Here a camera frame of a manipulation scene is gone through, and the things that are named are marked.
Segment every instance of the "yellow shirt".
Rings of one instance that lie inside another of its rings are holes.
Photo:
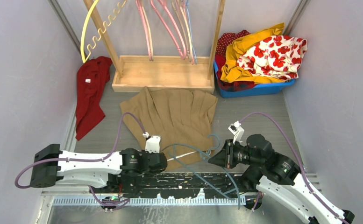
[[[280,35],[285,28],[284,23],[275,25],[269,29],[262,30],[255,34],[250,34],[236,39],[232,44],[227,46],[225,53],[225,65],[222,67],[221,80],[227,83],[237,81],[252,81],[256,84],[264,83],[283,83],[284,80],[273,77],[252,76],[249,71],[246,71],[236,65],[238,58],[246,53],[248,49],[253,47],[256,43],[264,40],[272,35]]]

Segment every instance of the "wooden base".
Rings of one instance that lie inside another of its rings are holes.
[[[198,57],[198,64],[191,65],[178,56],[121,56],[122,77],[115,72],[115,92],[139,92],[147,86],[151,90],[167,88],[203,90],[214,92],[214,76],[208,75],[208,57]]]

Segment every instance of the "wooden post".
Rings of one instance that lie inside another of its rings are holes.
[[[91,8],[93,2],[94,2],[93,0],[84,0],[85,6],[88,10]],[[103,20],[101,20],[100,14],[96,8],[92,11],[91,18],[97,29],[104,30]],[[106,49],[110,55],[110,58],[113,61],[115,69],[119,72],[119,74],[122,77],[123,65],[120,62],[120,59],[118,57],[117,52],[115,51],[113,43],[111,42],[110,36],[108,35],[108,31],[102,34],[102,38],[103,38],[104,46],[106,47]]]
[[[210,52],[209,65],[207,68],[208,79],[211,79],[211,77],[213,76],[214,57],[216,55],[216,48],[217,48],[218,36],[220,34],[222,14],[224,13],[224,5],[225,5],[225,0],[219,0],[219,6],[217,9],[216,29],[214,30],[212,50]]]

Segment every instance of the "blue hanger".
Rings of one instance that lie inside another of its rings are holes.
[[[191,43],[193,43],[193,40],[192,40],[192,28],[191,28],[191,20],[190,20],[190,11],[188,10],[188,2],[190,0],[186,0],[185,2],[185,7],[187,9],[187,15],[188,15],[188,24],[189,24],[189,28],[190,28],[190,34],[191,34]],[[195,48],[193,47],[193,44],[191,46],[192,48],[192,54],[193,54],[193,57],[194,57],[194,60],[195,60],[195,64],[198,63],[197,59],[196,59],[196,53],[195,53]]]

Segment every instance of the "red garment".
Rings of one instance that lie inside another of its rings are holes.
[[[83,138],[105,117],[99,106],[104,86],[110,80],[109,68],[112,61],[108,57],[89,60],[77,73],[77,140]]]
[[[227,51],[227,46],[232,44],[234,40],[239,37],[247,36],[250,33],[247,30],[242,30],[241,32],[235,33],[224,33],[218,40],[216,54],[225,57],[225,52]]]
[[[254,82],[250,81],[238,81],[233,83],[226,83],[221,81],[221,68],[225,65],[225,57],[216,54],[214,60],[216,61],[217,67],[219,68],[216,74],[217,84],[222,90],[228,92],[237,92],[242,90],[248,90],[256,86]]]

